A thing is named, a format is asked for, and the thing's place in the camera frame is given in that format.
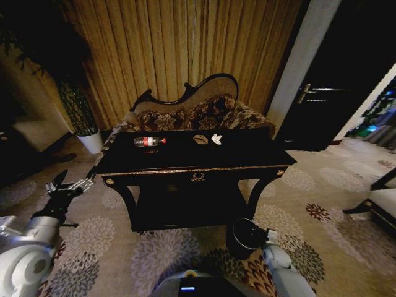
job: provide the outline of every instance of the white pot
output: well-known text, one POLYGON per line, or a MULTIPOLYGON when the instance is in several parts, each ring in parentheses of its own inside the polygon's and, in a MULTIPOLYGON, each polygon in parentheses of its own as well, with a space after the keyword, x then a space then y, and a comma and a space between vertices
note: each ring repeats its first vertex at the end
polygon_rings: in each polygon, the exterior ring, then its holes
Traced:
POLYGON ((90 153, 100 153, 103 146, 103 141, 100 136, 100 132, 89 136, 77 136, 90 153))

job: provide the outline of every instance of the patterned cushion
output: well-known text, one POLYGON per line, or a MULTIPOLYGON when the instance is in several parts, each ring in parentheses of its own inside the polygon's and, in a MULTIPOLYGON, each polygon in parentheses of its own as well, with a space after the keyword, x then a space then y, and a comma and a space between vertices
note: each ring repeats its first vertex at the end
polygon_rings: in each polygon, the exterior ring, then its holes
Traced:
POLYGON ((233 110, 234 106, 235 99, 229 94, 209 98, 188 112, 186 129, 218 129, 225 115, 233 110))
POLYGON ((199 103, 189 111, 181 108, 167 113, 142 111, 137 116, 135 113, 129 113, 113 129, 102 151, 108 150, 119 132, 262 127, 269 130, 270 137, 273 136, 275 126, 263 115, 236 101, 232 95, 219 94, 199 103))
POLYGON ((186 127, 186 112, 184 109, 161 113, 158 111, 143 111, 137 116, 144 131, 183 130, 186 127))
POLYGON ((220 129, 247 129, 262 128, 269 130, 269 136, 275 133, 275 125, 262 114, 256 112, 245 104, 237 101, 234 110, 225 115, 220 124, 220 129))

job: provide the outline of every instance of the floor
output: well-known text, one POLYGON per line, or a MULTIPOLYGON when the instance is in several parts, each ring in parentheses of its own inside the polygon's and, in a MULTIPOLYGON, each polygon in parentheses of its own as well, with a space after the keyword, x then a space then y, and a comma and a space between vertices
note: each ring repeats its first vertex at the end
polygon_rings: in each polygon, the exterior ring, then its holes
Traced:
MULTIPOLYGON (((83 178, 99 159, 70 139, 76 153, 17 184, 0 189, 0 215, 28 220, 47 197, 45 183, 68 168, 66 181, 83 178)), ((262 193, 255 221, 280 234, 280 244, 318 296, 396 296, 396 241, 367 215, 347 216, 369 185, 396 166, 396 155, 358 139, 323 152, 289 151, 298 162, 262 193)), ((62 245, 40 296, 147 296, 168 275, 191 267, 226 275, 275 296, 260 251, 230 256, 225 227, 131 233, 121 198, 97 178, 73 201, 61 228, 62 245)), ((240 182, 247 197, 254 181, 240 182)))

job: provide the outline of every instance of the blue light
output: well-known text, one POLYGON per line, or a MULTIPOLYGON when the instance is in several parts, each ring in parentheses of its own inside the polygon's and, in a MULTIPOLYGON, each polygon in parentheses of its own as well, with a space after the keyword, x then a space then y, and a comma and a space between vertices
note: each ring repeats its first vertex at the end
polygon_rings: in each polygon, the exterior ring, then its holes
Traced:
POLYGON ((193 292, 193 291, 195 291, 196 289, 195 289, 195 287, 193 287, 193 286, 182 286, 182 287, 180 288, 180 290, 183 291, 183 292, 193 292))
POLYGON ((372 125, 372 126, 369 126, 367 128, 367 131, 370 131, 370 132, 375 131, 375 130, 377 130, 377 126, 376 125, 372 125))

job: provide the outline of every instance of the black trash can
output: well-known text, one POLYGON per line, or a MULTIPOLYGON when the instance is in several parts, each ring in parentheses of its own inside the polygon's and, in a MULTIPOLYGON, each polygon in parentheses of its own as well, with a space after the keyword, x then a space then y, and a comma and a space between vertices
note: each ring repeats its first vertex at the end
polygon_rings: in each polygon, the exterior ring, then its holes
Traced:
POLYGON ((226 246, 232 256, 245 260, 267 240, 267 232, 248 218, 227 226, 226 246))

